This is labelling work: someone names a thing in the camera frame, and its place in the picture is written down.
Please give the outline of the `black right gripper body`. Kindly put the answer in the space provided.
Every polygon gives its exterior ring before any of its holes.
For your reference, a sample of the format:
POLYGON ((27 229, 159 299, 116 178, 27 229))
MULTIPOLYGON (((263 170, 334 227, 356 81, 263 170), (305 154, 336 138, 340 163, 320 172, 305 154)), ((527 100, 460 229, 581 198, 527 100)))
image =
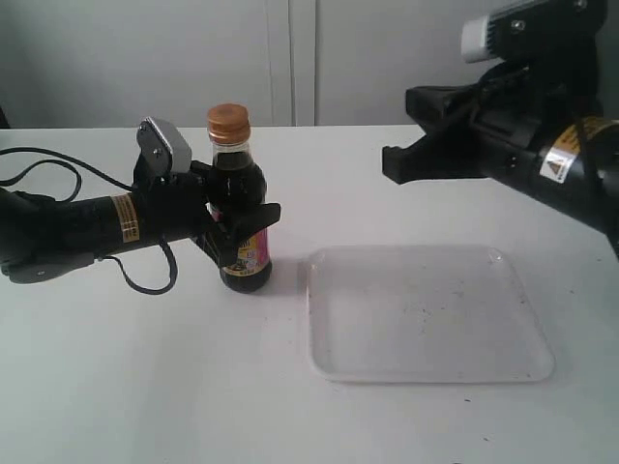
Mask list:
POLYGON ((577 144, 604 129, 595 57, 543 57, 501 63, 478 81, 470 128, 478 138, 481 172, 496 180, 524 177, 563 132, 577 144))

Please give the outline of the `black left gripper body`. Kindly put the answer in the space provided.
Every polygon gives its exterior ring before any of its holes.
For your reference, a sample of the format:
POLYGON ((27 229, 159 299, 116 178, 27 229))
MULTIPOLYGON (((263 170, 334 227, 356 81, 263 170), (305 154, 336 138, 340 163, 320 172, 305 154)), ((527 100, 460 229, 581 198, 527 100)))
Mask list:
POLYGON ((209 212, 191 168, 185 174, 154 177, 146 164, 137 164, 131 200, 135 216, 131 227, 133 245, 195 240, 200 221, 209 212))

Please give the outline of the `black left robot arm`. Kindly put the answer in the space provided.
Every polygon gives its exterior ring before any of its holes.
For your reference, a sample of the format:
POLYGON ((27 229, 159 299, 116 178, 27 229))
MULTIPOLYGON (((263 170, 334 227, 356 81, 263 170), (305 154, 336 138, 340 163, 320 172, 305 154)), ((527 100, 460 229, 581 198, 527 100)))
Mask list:
POLYGON ((1 270, 14 283, 38 283, 109 256, 189 239, 219 268, 235 263, 243 241, 280 220, 278 203, 233 207, 217 221, 207 205, 216 191, 210 166, 146 179, 131 191, 56 201, 1 192, 1 270))

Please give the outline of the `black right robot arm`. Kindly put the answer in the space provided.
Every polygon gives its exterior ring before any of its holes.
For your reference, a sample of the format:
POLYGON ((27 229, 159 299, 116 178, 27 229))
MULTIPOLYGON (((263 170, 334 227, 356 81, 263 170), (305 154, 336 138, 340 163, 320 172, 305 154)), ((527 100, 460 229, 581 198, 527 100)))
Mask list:
POLYGON ((568 76, 511 62, 470 85, 407 90, 406 111, 424 135, 383 147, 383 174, 398 185, 493 179, 618 248, 618 123, 568 76))

